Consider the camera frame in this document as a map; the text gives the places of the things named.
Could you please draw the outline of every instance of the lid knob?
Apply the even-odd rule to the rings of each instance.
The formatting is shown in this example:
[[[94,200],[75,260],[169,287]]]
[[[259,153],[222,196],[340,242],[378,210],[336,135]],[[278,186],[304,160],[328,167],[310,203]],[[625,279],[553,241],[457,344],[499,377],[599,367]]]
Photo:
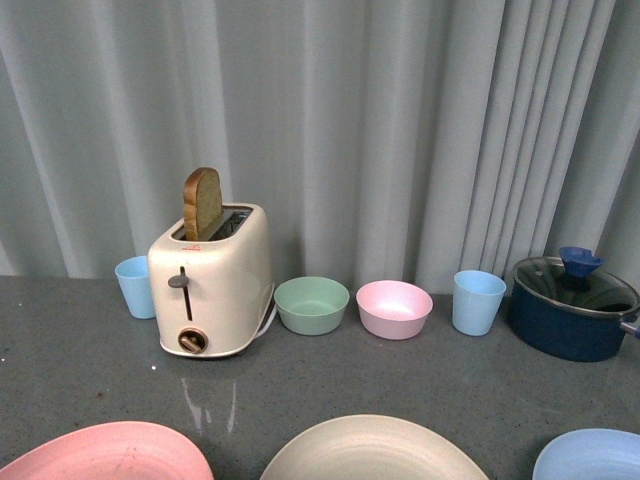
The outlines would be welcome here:
[[[604,258],[596,258],[591,250],[581,247],[562,247],[560,258],[564,271],[576,278],[585,278],[604,263]]]

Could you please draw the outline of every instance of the toaster knob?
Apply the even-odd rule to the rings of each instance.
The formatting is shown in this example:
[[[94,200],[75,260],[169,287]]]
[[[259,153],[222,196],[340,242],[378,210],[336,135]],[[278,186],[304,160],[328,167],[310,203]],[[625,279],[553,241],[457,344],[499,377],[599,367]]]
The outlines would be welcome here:
[[[185,352],[193,354],[204,352],[207,348],[207,344],[209,343],[207,341],[207,336],[204,333],[191,328],[180,332],[178,342]]]
[[[168,283],[171,288],[185,288],[189,285],[189,277],[186,275],[174,275],[169,279]]]

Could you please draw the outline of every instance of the toaster dial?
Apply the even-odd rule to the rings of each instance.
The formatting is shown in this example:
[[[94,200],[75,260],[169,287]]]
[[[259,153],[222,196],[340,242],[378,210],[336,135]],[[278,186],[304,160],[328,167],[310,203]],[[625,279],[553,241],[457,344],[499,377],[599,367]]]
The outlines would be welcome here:
[[[180,343],[180,347],[182,347],[185,352],[197,355],[207,349],[209,340],[200,330],[186,328],[178,335],[178,343]]]

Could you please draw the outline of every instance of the plate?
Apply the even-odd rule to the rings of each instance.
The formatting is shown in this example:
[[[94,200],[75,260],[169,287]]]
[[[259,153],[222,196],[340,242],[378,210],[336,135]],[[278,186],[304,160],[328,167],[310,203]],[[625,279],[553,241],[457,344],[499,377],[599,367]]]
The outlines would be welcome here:
[[[555,438],[542,449],[533,480],[638,480],[640,435],[587,428]]]
[[[415,423],[353,415],[302,432],[261,480],[488,480],[458,447]]]
[[[213,480],[187,437],[147,422],[113,422],[55,438],[0,470],[0,480]]]

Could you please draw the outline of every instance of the pink plate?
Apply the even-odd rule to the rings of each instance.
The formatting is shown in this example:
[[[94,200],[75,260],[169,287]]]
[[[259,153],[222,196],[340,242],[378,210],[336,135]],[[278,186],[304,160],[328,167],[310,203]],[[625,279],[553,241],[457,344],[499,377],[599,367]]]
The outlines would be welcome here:
[[[0,470],[0,480],[213,480],[202,452],[168,427],[113,422],[55,438]]]

